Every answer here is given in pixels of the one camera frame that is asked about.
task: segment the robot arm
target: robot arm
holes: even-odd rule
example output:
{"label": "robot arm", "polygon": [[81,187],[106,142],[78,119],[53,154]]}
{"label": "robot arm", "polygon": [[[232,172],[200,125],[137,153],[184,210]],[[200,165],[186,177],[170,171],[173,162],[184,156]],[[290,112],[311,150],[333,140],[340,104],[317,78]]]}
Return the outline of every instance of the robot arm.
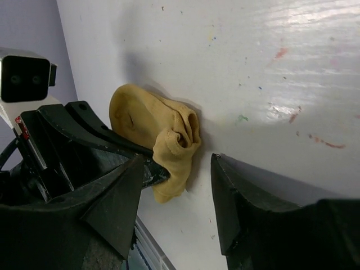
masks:
{"label": "robot arm", "polygon": [[0,162],[15,148],[23,157],[0,172],[0,268],[120,269],[141,189],[169,173],[86,102],[48,96],[55,65],[11,49],[0,57],[0,114],[16,137]]}

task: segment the camera lens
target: camera lens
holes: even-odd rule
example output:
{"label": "camera lens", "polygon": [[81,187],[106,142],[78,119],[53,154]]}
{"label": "camera lens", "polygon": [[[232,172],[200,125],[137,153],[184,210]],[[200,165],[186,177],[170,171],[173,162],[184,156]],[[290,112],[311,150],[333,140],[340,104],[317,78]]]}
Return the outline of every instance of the camera lens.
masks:
{"label": "camera lens", "polygon": [[10,81],[13,85],[18,86],[21,83],[21,78],[19,75],[13,75],[11,76]]}
{"label": "camera lens", "polygon": [[33,83],[36,85],[41,84],[40,76],[33,76]]}

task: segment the yellow sock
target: yellow sock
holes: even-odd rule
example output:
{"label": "yellow sock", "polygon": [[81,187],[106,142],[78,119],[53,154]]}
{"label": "yellow sock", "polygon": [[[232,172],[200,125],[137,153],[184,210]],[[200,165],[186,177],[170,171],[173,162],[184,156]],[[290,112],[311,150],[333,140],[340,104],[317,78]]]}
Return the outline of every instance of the yellow sock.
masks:
{"label": "yellow sock", "polygon": [[133,85],[119,87],[110,101],[114,132],[153,149],[153,159],[170,178],[152,187],[155,200],[165,203],[185,190],[192,156],[201,145],[196,113],[184,104],[167,100]]}

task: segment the red paint mark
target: red paint mark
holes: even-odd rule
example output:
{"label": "red paint mark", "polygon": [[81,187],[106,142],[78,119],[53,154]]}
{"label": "red paint mark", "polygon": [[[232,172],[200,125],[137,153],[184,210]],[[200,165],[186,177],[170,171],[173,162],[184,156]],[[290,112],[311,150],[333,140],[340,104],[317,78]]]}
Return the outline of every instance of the red paint mark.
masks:
{"label": "red paint mark", "polygon": [[346,145],[333,145],[332,143],[325,142],[325,145],[330,146],[331,148],[344,149]]}
{"label": "red paint mark", "polygon": [[287,53],[287,51],[287,48],[281,48],[280,51],[278,51],[278,53],[275,55],[275,59],[282,58]]}
{"label": "red paint mark", "polygon": [[299,115],[298,113],[296,113],[296,114],[292,114],[292,115],[290,116],[289,123],[291,124],[291,123],[295,120],[295,118],[296,118],[298,115]]}
{"label": "red paint mark", "polygon": [[290,120],[289,120],[289,123],[290,123],[290,124],[291,124],[291,123],[295,120],[295,118],[298,117],[298,115],[301,113],[302,107],[301,107],[301,106],[298,106],[298,108],[299,108],[299,111],[298,111],[298,112],[295,112],[295,113],[293,113],[293,114],[290,115]]}
{"label": "red paint mark", "polygon": [[346,145],[334,145],[332,143],[324,141],[323,139],[320,139],[317,136],[312,136],[311,134],[309,134],[309,138],[310,139],[314,138],[316,143],[321,142],[321,143],[324,143],[326,146],[329,146],[331,148],[344,149],[346,147]]}

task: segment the paint stain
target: paint stain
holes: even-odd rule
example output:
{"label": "paint stain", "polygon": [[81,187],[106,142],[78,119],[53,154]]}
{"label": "paint stain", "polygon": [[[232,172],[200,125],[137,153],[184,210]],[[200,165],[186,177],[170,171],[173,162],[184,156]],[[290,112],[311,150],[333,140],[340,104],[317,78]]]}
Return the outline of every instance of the paint stain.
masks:
{"label": "paint stain", "polygon": [[331,148],[344,149],[346,145],[333,145],[332,143],[325,142],[325,145],[330,146]]}
{"label": "paint stain", "polygon": [[330,64],[332,66],[338,66],[339,62],[337,61],[337,59],[330,59]]}
{"label": "paint stain", "polygon": [[329,142],[326,142],[324,141],[323,139],[317,137],[317,136],[313,136],[311,134],[308,134],[309,138],[310,139],[314,139],[315,143],[323,143],[325,144],[326,146],[328,147],[331,147],[331,148],[336,148],[336,149],[344,149],[346,147],[346,145],[335,145],[333,143],[329,143]]}
{"label": "paint stain", "polygon": [[286,55],[288,52],[288,49],[287,48],[281,48],[277,54],[275,55],[275,59],[280,59],[280,58],[283,58],[284,55]]}
{"label": "paint stain", "polygon": [[290,116],[289,123],[291,124],[293,121],[295,121],[295,118],[298,117],[298,115],[299,115],[298,113],[292,114],[292,115]]}
{"label": "paint stain", "polygon": [[301,106],[298,106],[299,108],[299,111],[298,112],[295,112],[293,114],[290,115],[290,119],[289,119],[289,123],[291,124],[293,121],[295,121],[296,117],[298,117],[298,115],[301,113],[302,111],[302,107]]}
{"label": "paint stain", "polygon": [[241,121],[243,121],[243,120],[245,120],[245,121],[248,122],[248,121],[249,121],[249,118],[247,118],[246,116],[243,116],[243,115],[241,114],[241,115],[238,116],[237,120],[238,120],[239,122],[241,122]]}

